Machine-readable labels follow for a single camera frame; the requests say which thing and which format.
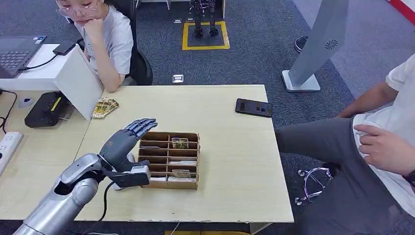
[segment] red stripe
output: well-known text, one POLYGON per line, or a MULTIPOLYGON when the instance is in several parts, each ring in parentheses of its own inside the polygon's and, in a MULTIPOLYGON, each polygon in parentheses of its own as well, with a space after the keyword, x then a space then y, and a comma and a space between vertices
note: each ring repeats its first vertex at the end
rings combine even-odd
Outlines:
POLYGON ((406 19, 415 25, 415 12, 413 12, 412 9, 410 9, 401 0, 391 0, 389 3, 392 4, 392 6, 394 6, 406 19))

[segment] wristwatch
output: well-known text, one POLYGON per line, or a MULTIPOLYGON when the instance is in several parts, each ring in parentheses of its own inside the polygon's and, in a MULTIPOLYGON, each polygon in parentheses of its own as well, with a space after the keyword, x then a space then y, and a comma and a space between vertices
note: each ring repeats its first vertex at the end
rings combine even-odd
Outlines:
POLYGON ((414 171, 412 171, 412 173, 411 174, 409 174, 408 176, 404 176, 403 177, 406 181, 408 181, 409 182, 409 184, 412 186, 412 187, 415 187, 415 170, 414 171))

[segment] power outlet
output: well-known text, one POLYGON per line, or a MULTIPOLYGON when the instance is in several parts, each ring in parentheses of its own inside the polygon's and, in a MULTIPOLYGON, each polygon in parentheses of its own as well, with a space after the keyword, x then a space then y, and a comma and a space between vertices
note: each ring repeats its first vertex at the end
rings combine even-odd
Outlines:
POLYGON ((4 135, 0 142, 0 175, 3 174, 3 171, 6 169, 7 164, 9 164, 10 159, 22 139, 23 134, 20 132, 7 132, 7 134, 4 135))

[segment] silver robotic arm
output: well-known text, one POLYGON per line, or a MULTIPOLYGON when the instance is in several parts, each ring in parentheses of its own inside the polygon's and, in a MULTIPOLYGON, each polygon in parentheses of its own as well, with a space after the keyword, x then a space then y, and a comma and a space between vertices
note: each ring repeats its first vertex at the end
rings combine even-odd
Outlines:
POLYGON ((113 134, 99 154, 90 153, 77 159, 58 177, 14 235, 62 234, 93 199, 105 177, 121 188, 149 184, 148 162, 132 163, 127 154, 155 126, 155 119, 136 120, 113 134))

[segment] woman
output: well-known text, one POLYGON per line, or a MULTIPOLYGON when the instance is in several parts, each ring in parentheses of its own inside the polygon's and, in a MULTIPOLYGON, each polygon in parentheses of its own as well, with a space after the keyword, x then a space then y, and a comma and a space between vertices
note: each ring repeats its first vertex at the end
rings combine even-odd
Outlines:
POLYGON ((85 56, 104 87, 115 92, 130 73, 133 34, 130 20, 108 0, 56 0, 85 42, 85 56))

